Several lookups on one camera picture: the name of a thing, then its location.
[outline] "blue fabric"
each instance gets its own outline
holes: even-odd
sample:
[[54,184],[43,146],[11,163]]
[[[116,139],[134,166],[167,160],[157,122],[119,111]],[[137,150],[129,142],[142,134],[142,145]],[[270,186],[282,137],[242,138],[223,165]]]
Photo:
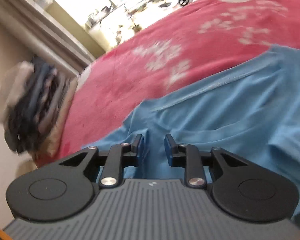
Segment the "blue fabric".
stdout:
[[[122,127],[90,145],[145,137],[142,164],[125,177],[184,177],[170,168],[164,136],[200,150],[222,147],[290,180],[300,192],[300,50],[273,46],[239,66],[202,79],[163,98],[143,101]],[[300,201],[295,214],[300,212]]]

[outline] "silver bolt head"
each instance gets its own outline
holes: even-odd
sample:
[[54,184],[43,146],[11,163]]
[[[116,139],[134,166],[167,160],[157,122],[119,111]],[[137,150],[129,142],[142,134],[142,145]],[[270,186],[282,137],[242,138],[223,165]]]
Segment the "silver bolt head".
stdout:
[[105,186],[112,186],[117,183],[117,180],[112,177],[106,177],[101,180],[101,183]]
[[201,186],[205,183],[205,181],[203,178],[192,178],[192,179],[189,179],[189,183],[192,186]]

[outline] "pink blanket with white pattern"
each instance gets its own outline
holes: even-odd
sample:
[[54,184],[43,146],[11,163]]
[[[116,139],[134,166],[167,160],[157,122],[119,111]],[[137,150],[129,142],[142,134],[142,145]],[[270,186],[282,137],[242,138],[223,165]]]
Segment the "pink blanket with white pattern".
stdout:
[[85,70],[54,160],[120,127],[142,100],[243,63],[274,43],[300,49],[300,0],[198,0],[168,15]]

